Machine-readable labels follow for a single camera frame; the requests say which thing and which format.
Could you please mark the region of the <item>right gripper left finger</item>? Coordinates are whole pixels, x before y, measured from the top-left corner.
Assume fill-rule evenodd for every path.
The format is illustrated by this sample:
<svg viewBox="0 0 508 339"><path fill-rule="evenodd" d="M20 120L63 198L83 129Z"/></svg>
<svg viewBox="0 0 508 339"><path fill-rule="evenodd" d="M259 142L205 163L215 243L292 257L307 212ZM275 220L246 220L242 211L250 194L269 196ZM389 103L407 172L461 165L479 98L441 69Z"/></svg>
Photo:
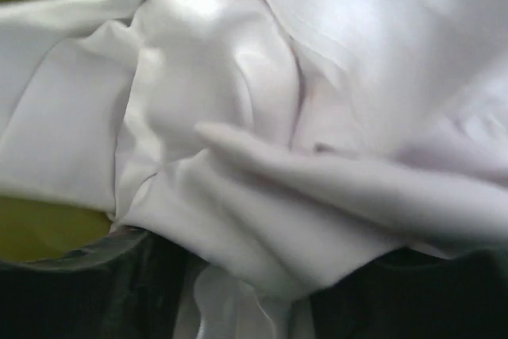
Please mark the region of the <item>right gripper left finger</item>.
<svg viewBox="0 0 508 339"><path fill-rule="evenodd" d="M54 260L1 263L5 339L170 338L190 253L122 229Z"/></svg>

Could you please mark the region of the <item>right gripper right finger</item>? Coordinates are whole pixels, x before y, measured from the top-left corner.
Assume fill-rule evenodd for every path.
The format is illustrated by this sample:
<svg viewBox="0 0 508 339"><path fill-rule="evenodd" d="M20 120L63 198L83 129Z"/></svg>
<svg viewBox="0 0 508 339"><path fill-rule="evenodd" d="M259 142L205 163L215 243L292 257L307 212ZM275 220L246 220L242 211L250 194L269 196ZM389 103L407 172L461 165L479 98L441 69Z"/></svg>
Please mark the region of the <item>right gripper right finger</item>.
<svg viewBox="0 0 508 339"><path fill-rule="evenodd" d="M399 249L310 301L318 338L505 338L507 250L444 260Z"/></svg>

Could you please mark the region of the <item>white shirt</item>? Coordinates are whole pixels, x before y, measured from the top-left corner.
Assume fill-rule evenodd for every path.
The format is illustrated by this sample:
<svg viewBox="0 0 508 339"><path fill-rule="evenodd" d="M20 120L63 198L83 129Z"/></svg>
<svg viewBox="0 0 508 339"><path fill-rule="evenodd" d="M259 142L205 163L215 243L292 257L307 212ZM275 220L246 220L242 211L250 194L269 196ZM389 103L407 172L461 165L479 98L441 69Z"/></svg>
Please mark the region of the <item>white shirt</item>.
<svg viewBox="0 0 508 339"><path fill-rule="evenodd" d="M1 190L198 256L179 338L318 338L381 256L507 250L507 0L4 3Z"/></svg>

